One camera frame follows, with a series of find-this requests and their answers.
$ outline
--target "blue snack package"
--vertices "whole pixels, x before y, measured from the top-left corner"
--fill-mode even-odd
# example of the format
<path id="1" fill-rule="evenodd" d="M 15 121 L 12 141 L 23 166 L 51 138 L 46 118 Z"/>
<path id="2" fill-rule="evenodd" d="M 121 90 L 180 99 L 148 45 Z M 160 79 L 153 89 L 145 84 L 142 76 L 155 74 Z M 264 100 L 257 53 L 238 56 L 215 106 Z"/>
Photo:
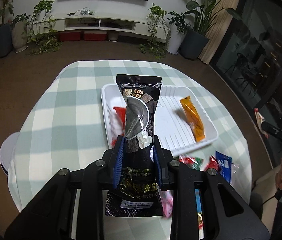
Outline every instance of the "blue snack package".
<path id="1" fill-rule="evenodd" d="M 216 160 L 219 164 L 220 175 L 230 183 L 232 158 L 216 151 Z"/>

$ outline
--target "green and white tablecloth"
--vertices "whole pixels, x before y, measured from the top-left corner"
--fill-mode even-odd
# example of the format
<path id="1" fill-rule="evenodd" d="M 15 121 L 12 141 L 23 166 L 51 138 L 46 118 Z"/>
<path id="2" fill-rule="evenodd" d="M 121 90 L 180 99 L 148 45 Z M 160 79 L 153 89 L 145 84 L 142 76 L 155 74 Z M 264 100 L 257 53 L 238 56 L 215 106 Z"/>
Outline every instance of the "green and white tablecloth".
<path id="1" fill-rule="evenodd" d="M 249 202 L 252 177 L 247 142 L 219 100 L 165 64 L 101 60 L 79 61 L 65 67 L 27 117 L 8 175 L 9 190 L 19 211 L 59 169 L 83 169 L 108 149 L 101 88 L 114 83 L 118 73 L 161 76 L 164 85 L 190 88 L 219 133 L 217 141 L 191 155 L 205 159 L 204 165 L 216 150 L 231 156 L 239 165 L 235 189 Z M 104 222 L 107 240 L 169 239 L 169 219 L 105 217 Z"/>

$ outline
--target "black snack package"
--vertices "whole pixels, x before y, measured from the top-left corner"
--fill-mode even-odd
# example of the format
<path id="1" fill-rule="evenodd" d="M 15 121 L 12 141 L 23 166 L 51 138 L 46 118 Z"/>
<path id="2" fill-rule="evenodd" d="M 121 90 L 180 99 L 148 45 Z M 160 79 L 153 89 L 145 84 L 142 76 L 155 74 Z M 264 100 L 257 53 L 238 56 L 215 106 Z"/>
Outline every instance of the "black snack package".
<path id="1" fill-rule="evenodd" d="M 162 215 L 150 154 L 162 78 L 117 74 L 116 83 L 127 103 L 124 154 L 120 183 L 108 192 L 105 213 L 119 217 Z"/>

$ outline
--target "tv stand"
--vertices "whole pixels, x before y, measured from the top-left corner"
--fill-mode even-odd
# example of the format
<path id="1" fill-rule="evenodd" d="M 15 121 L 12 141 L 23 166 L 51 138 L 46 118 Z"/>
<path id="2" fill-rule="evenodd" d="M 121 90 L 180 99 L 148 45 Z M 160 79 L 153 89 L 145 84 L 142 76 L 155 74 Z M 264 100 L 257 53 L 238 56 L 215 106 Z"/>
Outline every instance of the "tv stand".
<path id="1" fill-rule="evenodd" d="M 56 19 L 52 23 L 52 28 L 58 32 L 71 30 L 106 30 L 119 31 L 120 35 L 140 36 L 148 38 L 151 35 L 147 19 L 120 16 L 109 13 L 96 13 L 95 15 L 67 15 L 55 14 L 51 19 Z M 34 33 L 46 33 L 50 29 L 47 22 L 37 22 L 33 24 Z M 157 25 L 157 40 L 166 42 L 169 28 L 163 27 L 162 24 Z"/>

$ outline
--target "dark gray planter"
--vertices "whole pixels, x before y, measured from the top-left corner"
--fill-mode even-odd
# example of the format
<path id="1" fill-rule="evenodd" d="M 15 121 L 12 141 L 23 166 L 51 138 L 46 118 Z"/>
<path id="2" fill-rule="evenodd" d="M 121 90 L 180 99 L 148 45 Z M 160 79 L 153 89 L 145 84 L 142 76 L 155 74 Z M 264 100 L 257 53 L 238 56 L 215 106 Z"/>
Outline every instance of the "dark gray planter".
<path id="1" fill-rule="evenodd" d="M 7 56 L 12 50 L 11 27 L 6 23 L 0 27 L 0 58 Z"/>
<path id="2" fill-rule="evenodd" d="M 209 39 L 207 37 L 190 30 L 181 43 L 179 53 L 185 58 L 196 59 L 208 41 Z"/>

